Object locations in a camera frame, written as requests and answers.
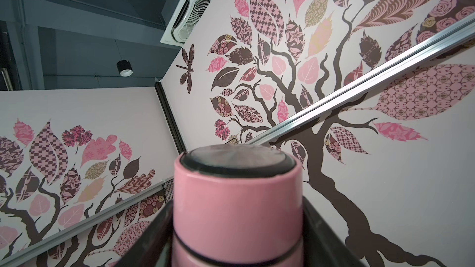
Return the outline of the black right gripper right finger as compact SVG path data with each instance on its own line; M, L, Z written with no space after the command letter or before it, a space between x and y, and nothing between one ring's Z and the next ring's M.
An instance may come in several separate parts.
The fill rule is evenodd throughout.
M303 197L303 266L364 267Z

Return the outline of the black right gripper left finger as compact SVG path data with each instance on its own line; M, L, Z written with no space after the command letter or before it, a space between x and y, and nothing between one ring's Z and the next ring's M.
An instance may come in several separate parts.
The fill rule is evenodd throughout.
M172 267L173 201L167 203L116 267Z

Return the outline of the pink thermos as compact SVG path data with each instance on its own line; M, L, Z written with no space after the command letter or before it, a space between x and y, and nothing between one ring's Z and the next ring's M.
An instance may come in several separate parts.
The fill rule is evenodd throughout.
M260 145L212 145L174 164L174 267L301 267L302 165Z

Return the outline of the black ceiling spotlight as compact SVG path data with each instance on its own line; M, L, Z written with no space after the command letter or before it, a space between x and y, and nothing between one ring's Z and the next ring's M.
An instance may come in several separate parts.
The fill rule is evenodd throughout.
M116 67L121 77L130 77L133 74L131 63L127 60L118 61Z

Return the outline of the ceiling air conditioner vent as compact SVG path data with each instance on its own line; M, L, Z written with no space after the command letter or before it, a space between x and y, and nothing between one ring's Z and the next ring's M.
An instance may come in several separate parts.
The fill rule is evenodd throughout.
M161 15L165 29L160 43L182 47L212 0L165 0Z

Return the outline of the aluminium rail back wall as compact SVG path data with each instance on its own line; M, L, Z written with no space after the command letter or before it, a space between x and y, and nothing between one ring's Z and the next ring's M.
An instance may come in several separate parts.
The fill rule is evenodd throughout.
M9 258L6 258L1 261L2 267L17 267L22 263L29 261L30 259L41 255L44 252L47 252L49 249L53 248L56 245L76 236L82 232L85 232L89 228L100 224L102 221L105 221L107 218L119 213L122 210L127 209L128 207L135 205L140 202L142 199L151 196L158 191L164 188L164 184L173 180L173 177L163 179L158 184L155 184L148 189L145 189L141 193L134 195L126 199L125 201L119 202L116 205L113 205L105 210L100 211L97 214L92 215L92 217L86 218L77 224L68 227L65 230L59 231L57 234L48 237L47 239L34 244L31 247L27 247L25 250L22 250L16 253Z

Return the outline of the aluminium rail wall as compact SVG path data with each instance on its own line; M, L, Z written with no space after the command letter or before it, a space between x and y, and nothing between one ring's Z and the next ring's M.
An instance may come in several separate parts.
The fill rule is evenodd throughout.
M315 124L324 114L333 111L347 102L369 93L381 84L391 82L416 67L435 59L441 54L475 37L475 15L470 14L433 37L410 48L390 61L375 68L361 78L334 91L322 100L290 117L270 130L253 138L248 143L263 145L284 137L309 124Z
M92 217L86 218L77 224L68 227L65 230L59 231L57 234L48 237L47 239L34 244L31 247L27 247L25 250L22 250L16 253L9 258L6 258L1 261L2 267L17 267L22 263L29 261L30 259L41 255L44 252L47 252L49 249L53 248L56 245L76 236L82 232L85 232L89 228L100 224L102 221L105 221L107 218L119 213L122 210L127 209L128 207L135 205L140 202L142 199L151 196L158 191L164 188L164 184L173 180L173 177L163 179L158 184L155 184L148 189L145 189L141 193L134 195L126 199L125 201L119 202L116 205L113 205L105 210L100 211L97 214L92 215Z

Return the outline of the aluminium rail left wall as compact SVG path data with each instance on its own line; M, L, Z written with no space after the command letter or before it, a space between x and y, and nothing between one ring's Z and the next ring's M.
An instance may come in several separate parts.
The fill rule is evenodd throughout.
M322 100L290 117L270 130L253 138L248 143L263 145L284 137L309 124L315 124L324 114L333 111L347 102L369 93L381 84L391 82L416 67L435 59L441 54L475 37L475 15L470 14L433 37L410 48L390 61L375 68L361 78L334 91Z

